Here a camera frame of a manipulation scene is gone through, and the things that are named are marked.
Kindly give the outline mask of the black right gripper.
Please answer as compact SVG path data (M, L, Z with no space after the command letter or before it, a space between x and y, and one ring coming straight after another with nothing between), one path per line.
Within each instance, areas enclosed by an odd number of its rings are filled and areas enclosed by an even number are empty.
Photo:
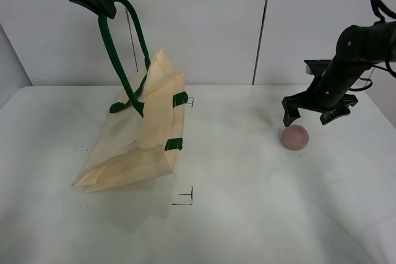
M307 109L322 113L320 121L326 125L340 117L350 114L349 107L358 104L355 95L347 94L345 87L316 87L284 97L282 106L284 107L283 124L289 127L301 117L298 109Z

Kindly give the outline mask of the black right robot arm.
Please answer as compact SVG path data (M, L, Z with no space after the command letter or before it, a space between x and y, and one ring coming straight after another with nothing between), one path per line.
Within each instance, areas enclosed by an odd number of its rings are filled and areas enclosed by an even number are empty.
M307 74L314 79L307 90L286 96L282 100L283 123L290 126L301 117L299 110L320 113L322 125L350 114L350 106L358 99L348 92L361 75L380 63L395 75L389 64L395 62L395 22L378 23L370 27L352 25L338 38L335 56L331 60L305 60Z

